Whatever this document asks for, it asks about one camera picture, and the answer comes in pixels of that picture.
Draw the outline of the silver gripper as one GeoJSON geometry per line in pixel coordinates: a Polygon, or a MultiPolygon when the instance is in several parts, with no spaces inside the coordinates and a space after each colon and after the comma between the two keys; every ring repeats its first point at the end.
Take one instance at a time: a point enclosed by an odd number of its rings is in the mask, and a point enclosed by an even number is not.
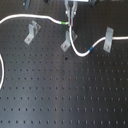
{"type": "Polygon", "coordinates": [[[76,0],[64,0],[64,5],[66,8],[65,13],[68,18],[68,25],[73,26],[74,17],[77,14],[78,2],[76,0]]]}

